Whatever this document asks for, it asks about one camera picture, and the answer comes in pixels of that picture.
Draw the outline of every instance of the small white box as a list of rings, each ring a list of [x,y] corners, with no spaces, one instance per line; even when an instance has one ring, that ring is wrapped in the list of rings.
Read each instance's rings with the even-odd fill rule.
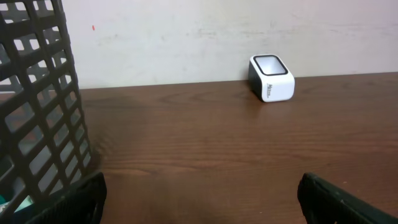
[[[294,93],[294,77],[276,55],[255,55],[250,58],[249,82],[263,102],[288,100]]]

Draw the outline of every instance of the gray plastic basket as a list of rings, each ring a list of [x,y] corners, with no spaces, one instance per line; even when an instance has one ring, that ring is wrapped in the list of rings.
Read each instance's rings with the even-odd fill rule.
[[[91,153],[62,3],[0,0],[0,216],[78,180]]]

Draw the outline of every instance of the wood grain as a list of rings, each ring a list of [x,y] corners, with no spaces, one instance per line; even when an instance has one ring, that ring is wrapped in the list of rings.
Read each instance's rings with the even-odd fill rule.
[[[398,73],[82,90],[108,186],[102,223],[305,223],[315,172],[398,216]]]

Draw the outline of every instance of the brand logo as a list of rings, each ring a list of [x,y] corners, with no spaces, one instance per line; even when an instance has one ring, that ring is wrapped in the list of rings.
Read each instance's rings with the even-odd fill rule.
[[[267,83],[267,98],[271,95],[272,84]]]

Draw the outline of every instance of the wall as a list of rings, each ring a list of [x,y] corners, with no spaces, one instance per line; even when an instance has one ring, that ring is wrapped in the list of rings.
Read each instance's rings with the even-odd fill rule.
[[[81,88],[242,80],[250,56],[264,53],[279,55],[296,77],[398,70],[396,0],[63,6]]]

